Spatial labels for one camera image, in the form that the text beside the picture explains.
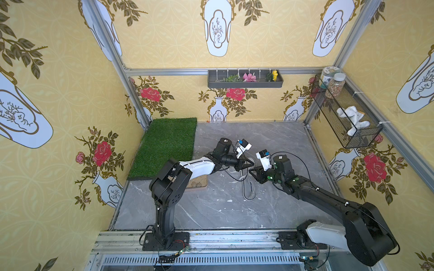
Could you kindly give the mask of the white shoelace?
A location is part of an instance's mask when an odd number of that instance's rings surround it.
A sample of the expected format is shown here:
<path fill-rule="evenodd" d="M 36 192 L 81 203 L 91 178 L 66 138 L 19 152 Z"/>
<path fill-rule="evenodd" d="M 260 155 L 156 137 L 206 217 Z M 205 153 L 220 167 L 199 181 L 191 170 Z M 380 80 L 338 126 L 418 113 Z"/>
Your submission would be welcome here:
<path fill-rule="evenodd" d="M 255 192 L 255 189 L 254 189 L 254 185 L 253 185 L 253 183 L 251 181 L 251 177 L 252 176 L 249 173 L 249 170 L 253 169 L 256 165 L 257 165 L 256 162 L 254 160 L 252 160 L 252 161 L 249 162 L 249 166 L 248 167 L 246 166 L 243 169 L 241 169 L 241 167 L 239 167 L 239 166 L 234 167 L 234 170 L 236 172 L 240 172 L 240 177 L 235 178 L 235 180 L 237 182 L 244 182 L 245 180 L 248 180 L 248 184 L 249 184 L 250 189 L 251 189 L 252 192 Z"/>

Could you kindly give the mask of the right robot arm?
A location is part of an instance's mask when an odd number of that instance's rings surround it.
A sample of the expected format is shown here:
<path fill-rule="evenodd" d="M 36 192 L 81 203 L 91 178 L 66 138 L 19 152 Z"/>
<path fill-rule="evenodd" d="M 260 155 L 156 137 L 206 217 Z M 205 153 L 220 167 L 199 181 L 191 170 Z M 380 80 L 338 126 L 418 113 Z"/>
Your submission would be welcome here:
<path fill-rule="evenodd" d="M 270 181 L 277 189 L 316 206 L 340 223 L 336 227 L 305 222 L 302 231 L 312 242 L 345 249 L 367 266 L 374 266 L 386 255 L 394 255 L 394 249 L 401 250 L 375 205 L 348 201 L 297 175 L 287 152 L 270 154 L 263 150 L 256 156 L 261 165 L 249 171 L 256 181 L 261 184 Z"/>

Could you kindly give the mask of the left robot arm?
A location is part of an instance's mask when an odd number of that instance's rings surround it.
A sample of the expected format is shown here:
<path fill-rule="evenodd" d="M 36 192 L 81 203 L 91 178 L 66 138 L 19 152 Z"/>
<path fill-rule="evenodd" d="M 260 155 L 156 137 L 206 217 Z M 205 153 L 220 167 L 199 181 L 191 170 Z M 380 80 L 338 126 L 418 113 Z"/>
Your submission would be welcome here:
<path fill-rule="evenodd" d="M 253 166 L 244 153 L 252 145 L 245 139 L 235 145 L 221 138 L 216 148 L 204 157 L 191 161 L 170 159 L 149 185 L 156 207 L 156 222 L 139 238 L 143 251 L 176 251 L 187 247 L 190 234 L 175 229 L 175 207 L 193 178 L 212 175 L 232 167 L 239 172 Z"/>

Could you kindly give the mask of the grey canvas sneaker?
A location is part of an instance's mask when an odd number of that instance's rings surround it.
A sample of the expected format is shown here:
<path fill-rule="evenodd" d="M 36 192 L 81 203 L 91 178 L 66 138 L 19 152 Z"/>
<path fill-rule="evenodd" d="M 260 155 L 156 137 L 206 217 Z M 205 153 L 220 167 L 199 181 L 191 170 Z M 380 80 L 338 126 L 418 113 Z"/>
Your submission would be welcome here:
<path fill-rule="evenodd" d="M 255 192 L 252 192 L 250 189 L 250 186 L 248 184 L 248 180 L 245 180 L 244 182 L 242 182 L 242 195 L 245 201 L 251 202 L 254 201 L 257 193 L 256 190 Z"/>

